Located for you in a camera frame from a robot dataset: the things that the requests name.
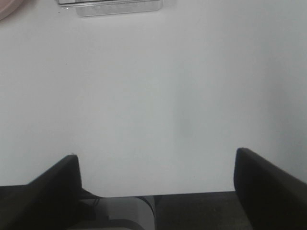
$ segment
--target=clear plastic tray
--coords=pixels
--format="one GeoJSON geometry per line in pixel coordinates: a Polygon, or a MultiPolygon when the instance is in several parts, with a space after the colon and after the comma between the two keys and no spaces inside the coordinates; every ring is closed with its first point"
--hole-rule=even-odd
{"type": "Polygon", "coordinates": [[[79,16],[156,11],[163,0],[58,0],[62,7],[74,7],[79,16]]]}

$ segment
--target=black object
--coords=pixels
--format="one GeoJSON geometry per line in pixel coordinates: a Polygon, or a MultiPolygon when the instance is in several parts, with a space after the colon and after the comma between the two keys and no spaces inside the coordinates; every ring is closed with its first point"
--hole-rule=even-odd
{"type": "Polygon", "coordinates": [[[66,229],[72,224],[80,192],[78,158],[70,155],[0,201],[0,230],[66,229]]]}
{"type": "Polygon", "coordinates": [[[307,185],[249,149],[238,149],[234,183],[254,230],[307,230],[307,185]]]}

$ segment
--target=dark floor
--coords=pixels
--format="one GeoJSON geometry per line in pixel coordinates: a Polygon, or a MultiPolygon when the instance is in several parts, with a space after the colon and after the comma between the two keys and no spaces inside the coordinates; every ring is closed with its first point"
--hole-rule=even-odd
{"type": "Polygon", "coordinates": [[[164,195],[157,230],[252,230],[235,192],[164,195]]]}

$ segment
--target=white desk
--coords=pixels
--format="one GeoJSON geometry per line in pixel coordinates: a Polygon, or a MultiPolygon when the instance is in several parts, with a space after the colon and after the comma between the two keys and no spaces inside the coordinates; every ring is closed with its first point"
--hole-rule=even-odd
{"type": "Polygon", "coordinates": [[[0,185],[77,154],[100,196],[233,190],[238,147],[307,182],[307,1],[165,0],[0,21],[0,185]]]}

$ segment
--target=pink round object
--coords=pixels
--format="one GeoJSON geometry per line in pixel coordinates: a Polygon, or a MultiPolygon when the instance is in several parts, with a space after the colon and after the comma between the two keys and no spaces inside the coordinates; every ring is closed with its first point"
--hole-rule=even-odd
{"type": "Polygon", "coordinates": [[[0,20],[5,18],[23,2],[23,0],[0,0],[0,20]]]}

